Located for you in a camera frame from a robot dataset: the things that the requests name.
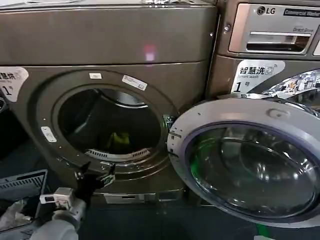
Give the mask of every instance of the floor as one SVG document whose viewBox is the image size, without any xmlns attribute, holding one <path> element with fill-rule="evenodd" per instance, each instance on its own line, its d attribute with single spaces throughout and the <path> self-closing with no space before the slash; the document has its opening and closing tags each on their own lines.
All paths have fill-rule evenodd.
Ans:
<svg viewBox="0 0 320 240">
<path fill-rule="evenodd" d="M 0 160 L 0 178 L 47 168 L 36 147 L 28 141 Z M 48 184 L 54 190 L 61 184 L 51 171 Z M 314 240 L 320 233 L 320 227 L 268 227 L 267 230 L 269 237 L 276 240 Z M 92 206 L 79 231 L 79 239 L 253 240 L 257 234 L 253 223 L 214 207 L 194 207 L 176 202 L 166 205 Z"/>
</svg>

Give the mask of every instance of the open washing machine door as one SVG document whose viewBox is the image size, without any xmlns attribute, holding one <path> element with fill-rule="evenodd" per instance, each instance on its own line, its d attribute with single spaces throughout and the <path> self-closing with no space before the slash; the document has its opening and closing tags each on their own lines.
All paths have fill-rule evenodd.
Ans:
<svg viewBox="0 0 320 240">
<path fill-rule="evenodd" d="M 217 208 L 268 226 L 320 225 L 320 119 L 264 99 L 229 98 L 182 114 L 168 135 L 182 180 Z"/>
</svg>

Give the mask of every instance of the laundry basket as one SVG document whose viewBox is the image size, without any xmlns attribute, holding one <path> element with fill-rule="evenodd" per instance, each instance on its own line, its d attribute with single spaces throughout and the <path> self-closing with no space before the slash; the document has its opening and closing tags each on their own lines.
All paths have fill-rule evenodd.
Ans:
<svg viewBox="0 0 320 240">
<path fill-rule="evenodd" d="M 39 196 L 44 193 L 48 171 L 46 169 L 0 179 L 0 198 L 15 202 L 21 199 L 34 198 L 36 204 L 32 222 L 26 225 L 0 231 L 1 240 L 28 240 L 39 227 L 38 218 L 42 212 Z"/>
</svg>

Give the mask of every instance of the number 1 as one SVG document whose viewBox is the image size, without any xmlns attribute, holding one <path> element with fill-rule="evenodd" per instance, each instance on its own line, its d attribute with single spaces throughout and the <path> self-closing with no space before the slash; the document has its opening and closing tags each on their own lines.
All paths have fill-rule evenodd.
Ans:
<svg viewBox="0 0 320 240">
<path fill-rule="evenodd" d="M 6 95 L 9 95 L 9 96 L 12 95 L 12 93 L 10 93 L 5 86 L 3 86 L 3 89 L 5 90 L 5 94 Z"/>
<path fill-rule="evenodd" d="M 234 91 L 235 93 L 240 93 L 240 85 L 241 82 L 237 82 L 236 84 L 238 84 L 238 86 L 236 87 L 236 90 Z"/>
</svg>

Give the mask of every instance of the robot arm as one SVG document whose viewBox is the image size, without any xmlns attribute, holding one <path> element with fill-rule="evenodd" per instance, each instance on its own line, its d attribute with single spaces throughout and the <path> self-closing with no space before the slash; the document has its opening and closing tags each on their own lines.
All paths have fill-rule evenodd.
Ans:
<svg viewBox="0 0 320 240">
<path fill-rule="evenodd" d="M 76 190 L 59 187 L 54 194 L 40 196 L 41 204 L 55 203 L 59 210 L 53 213 L 52 220 L 41 226 L 30 240 L 78 240 L 77 231 L 85 218 L 91 197 L 96 189 L 112 184 L 115 181 L 115 165 L 109 173 L 97 177 L 86 174 L 89 164 L 82 167 L 82 172 L 76 172 L 78 180 Z"/>
</svg>

